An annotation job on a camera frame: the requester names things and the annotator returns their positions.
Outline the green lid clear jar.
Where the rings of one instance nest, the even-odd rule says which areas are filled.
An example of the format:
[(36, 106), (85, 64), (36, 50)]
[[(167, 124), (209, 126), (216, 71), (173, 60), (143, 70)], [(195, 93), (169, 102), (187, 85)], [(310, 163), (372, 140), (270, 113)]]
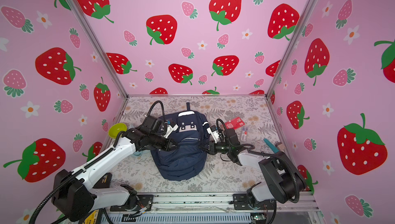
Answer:
[(108, 135), (110, 138), (115, 139), (120, 132), (127, 131), (128, 127), (124, 123), (114, 124), (108, 131)]

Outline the red small card pack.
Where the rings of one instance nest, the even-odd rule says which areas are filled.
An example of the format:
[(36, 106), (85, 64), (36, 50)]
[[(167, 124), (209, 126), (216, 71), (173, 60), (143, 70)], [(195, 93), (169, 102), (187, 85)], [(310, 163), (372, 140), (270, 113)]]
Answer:
[(245, 122), (240, 117), (236, 117), (236, 118), (229, 120), (228, 122), (225, 123), (225, 126), (227, 129), (238, 129), (244, 125), (245, 125)]

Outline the navy blue student backpack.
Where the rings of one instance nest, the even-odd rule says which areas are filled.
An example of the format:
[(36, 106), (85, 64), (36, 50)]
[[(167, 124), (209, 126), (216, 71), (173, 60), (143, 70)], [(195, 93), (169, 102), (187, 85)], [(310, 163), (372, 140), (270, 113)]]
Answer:
[(172, 151), (156, 149), (151, 151), (153, 161), (162, 177), (170, 181), (182, 181), (198, 175), (204, 168), (210, 134), (209, 123), (204, 114), (190, 109), (165, 115), (165, 120), (178, 125), (169, 134), (178, 148)]

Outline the teal pen case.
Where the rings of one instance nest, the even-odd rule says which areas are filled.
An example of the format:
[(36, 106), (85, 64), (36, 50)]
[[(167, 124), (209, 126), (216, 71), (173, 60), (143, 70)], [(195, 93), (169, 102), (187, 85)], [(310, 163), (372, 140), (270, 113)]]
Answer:
[(279, 152), (279, 149), (273, 143), (271, 143), (268, 139), (264, 138), (263, 140), (264, 140), (265, 144), (272, 150), (273, 153)]

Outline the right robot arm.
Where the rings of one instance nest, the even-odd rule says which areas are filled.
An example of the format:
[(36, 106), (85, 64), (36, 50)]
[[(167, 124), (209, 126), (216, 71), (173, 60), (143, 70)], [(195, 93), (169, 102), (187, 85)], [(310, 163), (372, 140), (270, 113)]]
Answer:
[(260, 170), (264, 183), (246, 191), (241, 200), (251, 209), (261, 208), (266, 201), (298, 203), (300, 193), (307, 187), (306, 180), (282, 151), (273, 154), (254, 151), (254, 145), (241, 144), (234, 129), (228, 129), (221, 119), (207, 127), (210, 135), (207, 153), (227, 155), (228, 161), (239, 166)]

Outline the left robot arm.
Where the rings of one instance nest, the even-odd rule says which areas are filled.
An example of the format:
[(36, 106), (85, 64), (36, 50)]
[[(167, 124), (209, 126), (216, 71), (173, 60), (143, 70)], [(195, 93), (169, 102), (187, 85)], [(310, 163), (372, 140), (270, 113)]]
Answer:
[(38, 205), (30, 218), (34, 224), (44, 206), (51, 201), (71, 222), (83, 219), (90, 212), (111, 206), (127, 210), (139, 204), (137, 191), (122, 184), (114, 188), (96, 189), (95, 184), (115, 165), (136, 151), (160, 149), (170, 151), (177, 144), (169, 137), (178, 126), (173, 121), (147, 114), (136, 128), (121, 128), (115, 141), (93, 160), (73, 169), (61, 171), (55, 178), (54, 189)]

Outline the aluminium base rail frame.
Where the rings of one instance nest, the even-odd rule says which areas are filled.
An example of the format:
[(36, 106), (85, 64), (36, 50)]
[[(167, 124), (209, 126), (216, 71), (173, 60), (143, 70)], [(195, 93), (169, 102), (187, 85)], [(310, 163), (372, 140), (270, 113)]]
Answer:
[(132, 210), (111, 206), (95, 214), (95, 224), (324, 224), (312, 194), (302, 192), (298, 203), (265, 200), (251, 206), (247, 194), (140, 193)]

